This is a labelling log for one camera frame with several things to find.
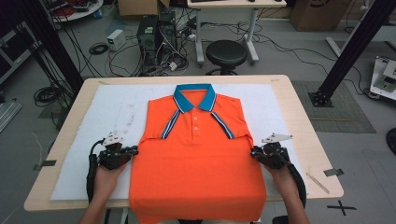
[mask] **gray floor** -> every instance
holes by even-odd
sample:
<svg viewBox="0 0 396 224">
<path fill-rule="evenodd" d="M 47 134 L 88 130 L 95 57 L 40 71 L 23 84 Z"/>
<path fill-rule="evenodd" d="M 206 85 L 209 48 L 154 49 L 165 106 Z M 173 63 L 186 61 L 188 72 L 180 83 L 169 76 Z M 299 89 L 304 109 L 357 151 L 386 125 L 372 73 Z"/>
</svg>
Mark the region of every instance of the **gray floor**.
<svg viewBox="0 0 396 224">
<path fill-rule="evenodd" d="M 121 21 L 114 16 L 101 20 L 92 17 L 69 22 L 81 48 L 86 52 L 93 43 L 106 41 L 115 28 L 128 29 L 135 35 L 137 21 Z M 271 37 L 285 48 L 306 48 L 316 50 L 327 57 L 335 55 L 324 40 L 331 36 L 335 40 L 347 39 L 343 24 L 333 32 L 298 33 L 288 21 L 258 21 L 262 26 L 260 34 Z M 208 40 L 220 38 L 236 39 L 237 36 L 221 27 L 204 28 L 203 36 Z M 59 32 L 71 57 L 77 62 L 76 53 L 63 31 Z M 270 42 L 255 44 L 261 61 L 254 66 L 244 63 L 236 69 L 241 75 L 285 74 L 291 80 L 322 81 L 326 77 L 317 65 L 301 63 L 291 52 L 279 52 Z M 214 66 L 208 62 L 201 68 L 195 63 L 194 47 L 187 47 L 190 66 L 179 76 L 200 76 Z M 301 59 L 322 64 L 327 72 L 333 62 L 315 53 L 298 50 Z M 117 56 L 114 64 L 133 71 L 138 62 L 139 50 L 129 48 Z M 361 86 L 369 87 L 374 68 L 375 56 L 396 58 L 396 53 L 382 42 L 373 42 L 360 56 L 356 67 L 361 71 Z M 92 56 L 91 63 L 105 77 L 106 54 Z M 84 78 L 92 77 L 88 69 L 82 73 Z M 351 70 L 347 78 L 355 84 L 359 75 Z M 17 98 L 23 109 L 0 133 L 0 221 L 15 213 L 6 223 L 76 223 L 82 210 L 31 213 L 23 209 L 23 203 L 38 175 L 33 170 L 35 164 L 46 158 L 50 144 L 58 132 L 50 119 L 38 119 L 42 108 L 35 106 L 33 94 L 49 82 L 33 58 L 29 58 L 5 83 L 0 90 L 8 100 Z M 396 222 L 396 156 L 389 150 L 385 136 L 387 131 L 396 127 L 396 107 L 384 102 L 358 95 L 351 83 L 346 82 L 350 92 L 374 126 L 376 133 L 317 133 L 318 138 L 334 168 L 341 168 L 345 174 L 339 176 L 345 194 L 340 199 L 310 200 L 306 212 L 312 223 L 395 223 Z M 344 216 L 340 209 L 329 209 L 327 205 L 352 206 L 357 210 L 346 210 Z M 270 223 L 274 216 L 284 215 L 283 203 L 268 203 L 262 214 L 262 222 Z"/>
</svg>

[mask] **polo shirt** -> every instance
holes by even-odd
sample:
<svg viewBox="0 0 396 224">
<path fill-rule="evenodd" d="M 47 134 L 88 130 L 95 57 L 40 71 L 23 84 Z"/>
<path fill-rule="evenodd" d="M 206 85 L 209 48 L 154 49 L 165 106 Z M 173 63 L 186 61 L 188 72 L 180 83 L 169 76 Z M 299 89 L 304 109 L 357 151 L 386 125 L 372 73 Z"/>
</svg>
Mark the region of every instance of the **polo shirt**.
<svg viewBox="0 0 396 224">
<path fill-rule="evenodd" d="M 252 147 L 240 100 L 210 84 L 148 101 L 129 192 L 139 223 L 259 219 L 266 190 Z"/>
</svg>

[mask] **blue collar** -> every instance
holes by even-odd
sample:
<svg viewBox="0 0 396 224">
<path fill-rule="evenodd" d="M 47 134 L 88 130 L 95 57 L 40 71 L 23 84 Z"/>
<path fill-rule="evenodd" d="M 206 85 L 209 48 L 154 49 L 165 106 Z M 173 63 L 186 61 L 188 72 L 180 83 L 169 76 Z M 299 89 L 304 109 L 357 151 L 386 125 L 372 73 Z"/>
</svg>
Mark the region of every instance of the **blue collar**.
<svg viewBox="0 0 396 224">
<path fill-rule="evenodd" d="M 198 107 L 206 111 L 212 111 L 213 105 L 216 101 L 216 93 L 211 84 L 184 84 L 177 85 L 174 93 L 175 102 L 181 113 L 188 112 L 194 108 L 194 105 L 183 95 L 183 93 L 181 93 L 181 91 L 192 90 L 207 90 L 206 96 Z"/>
</svg>

